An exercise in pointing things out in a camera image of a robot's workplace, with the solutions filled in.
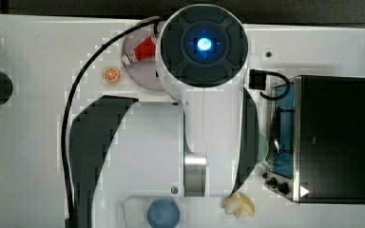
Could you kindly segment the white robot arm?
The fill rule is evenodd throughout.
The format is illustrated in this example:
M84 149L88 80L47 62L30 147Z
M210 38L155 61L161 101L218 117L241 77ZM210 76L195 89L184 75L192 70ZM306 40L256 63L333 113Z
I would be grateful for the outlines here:
M173 13L156 44L166 101L103 96L72 123L74 225L128 228L125 203L160 198L165 222L181 197L238 195L259 153L258 108L247 85L249 40L213 5Z

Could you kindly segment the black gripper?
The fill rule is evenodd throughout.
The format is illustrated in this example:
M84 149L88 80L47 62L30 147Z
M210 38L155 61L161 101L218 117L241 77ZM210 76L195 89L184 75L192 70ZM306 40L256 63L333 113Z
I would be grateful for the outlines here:
M249 73L249 87L256 90L266 88L266 72L258 69L251 69Z

